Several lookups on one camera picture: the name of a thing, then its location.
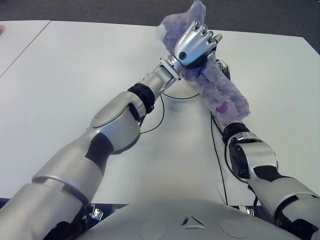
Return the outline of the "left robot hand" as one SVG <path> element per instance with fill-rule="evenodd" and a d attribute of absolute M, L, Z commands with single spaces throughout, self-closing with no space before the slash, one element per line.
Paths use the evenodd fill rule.
<path fill-rule="evenodd" d="M 195 20 L 177 41 L 173 55 L 184 68 L 198 68 L 216 52 L 222 39 L 222 34 L 215 35 L 205 24 Z"/>

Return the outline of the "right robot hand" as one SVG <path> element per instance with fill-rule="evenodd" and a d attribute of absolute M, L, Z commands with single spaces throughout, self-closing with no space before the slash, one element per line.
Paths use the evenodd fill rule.
<path fill-rule="evenodd" d="M 219 67 L 220 71 L 225 75 L 225 77 L 230 81 L 230 68 L 229 66 L 221 59 L 216 60 L 216 65 Z"/>

